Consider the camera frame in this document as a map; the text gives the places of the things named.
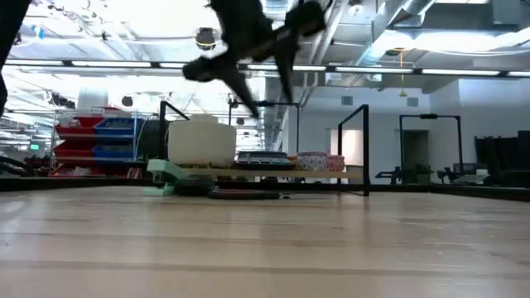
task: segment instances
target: blue storage bin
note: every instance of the blue storage bin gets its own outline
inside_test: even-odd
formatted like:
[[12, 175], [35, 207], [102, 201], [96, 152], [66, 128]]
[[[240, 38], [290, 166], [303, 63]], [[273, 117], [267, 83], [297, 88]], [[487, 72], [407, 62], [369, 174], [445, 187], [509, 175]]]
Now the blue storage bin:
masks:
[[122, 158], [124, 160], [134, 158], [133, 146], [128, 145], [98, 145], [94, 147], [93, 155], [94, 158]]
[[[141, 119], [137, 119], [136, 134], [142, 128]], [[106, 118], [95, 128], [97, 135], [105, 136], [133, 136], [134, 135], [134, 118]]]

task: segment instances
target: wooden platform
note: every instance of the wooden platform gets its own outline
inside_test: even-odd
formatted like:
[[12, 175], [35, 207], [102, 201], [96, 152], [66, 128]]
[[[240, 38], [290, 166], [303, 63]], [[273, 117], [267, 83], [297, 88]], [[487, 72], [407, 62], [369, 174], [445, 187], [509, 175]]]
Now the wooden platform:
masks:
[[530, 292], [530, 204], [0, 194], [2, 298], [497, 298]]
[[362, 173], [334, 171], [247, 171], [232, 169], [185, 169], [191, 175], [241, 176], [241, 177], [294, 177], [360, 179]]

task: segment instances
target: wooden table surface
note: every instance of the wooden table surface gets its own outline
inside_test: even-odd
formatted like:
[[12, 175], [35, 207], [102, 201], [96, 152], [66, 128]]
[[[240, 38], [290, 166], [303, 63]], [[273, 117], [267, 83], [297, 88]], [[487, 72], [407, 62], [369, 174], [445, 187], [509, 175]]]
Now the wooden table surface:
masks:
[[530, 204], [274, 201], [106, 187], [0, 194], [0, 296], [529, 297]]

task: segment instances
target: white container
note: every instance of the white container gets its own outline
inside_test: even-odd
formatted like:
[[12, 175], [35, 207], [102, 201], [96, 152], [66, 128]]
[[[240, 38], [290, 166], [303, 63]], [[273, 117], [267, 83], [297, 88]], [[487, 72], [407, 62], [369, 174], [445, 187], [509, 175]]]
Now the white container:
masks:
[[190, 121], [170, 124], [167, 155], [177, 165], [231, 166], [235, 143], [235, 127], [211, 115], [194, 115]]

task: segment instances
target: fluorescent light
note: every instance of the fluorescent light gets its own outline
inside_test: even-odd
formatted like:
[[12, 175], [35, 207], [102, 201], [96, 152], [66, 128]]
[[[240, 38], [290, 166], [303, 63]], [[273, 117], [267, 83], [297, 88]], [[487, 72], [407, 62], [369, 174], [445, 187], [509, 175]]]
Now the fluorescent light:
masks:
[[149, 62], [129, 62], [129, 61], [72, 61], [75, 66], [93, 67], [151, 67]]
[[249, 70], [278, 70], [275, 65], [247, 65]]
[[424, 75], [499, 75], [498, 70], [423, 70]]
[[185, 63], [160, 63], [160, 67], [166, 68], [182, 68], [186, 65]]
[[506, 76], [530, 78], [530, 71], [510, 71]]
[[335, 67], [338, 72], [365, 73], [365, 74], [411, 74], [413, 69], [383, 68], [383, 67]]
[[325, 66], [313, 66], [313, 65], [295, 65], [292, 70], [298, 71], [324, 71]]
[[57, 65], [63, 66], [63, 61], [58, 60], [23, 60], [7, 59], [6, 65]]

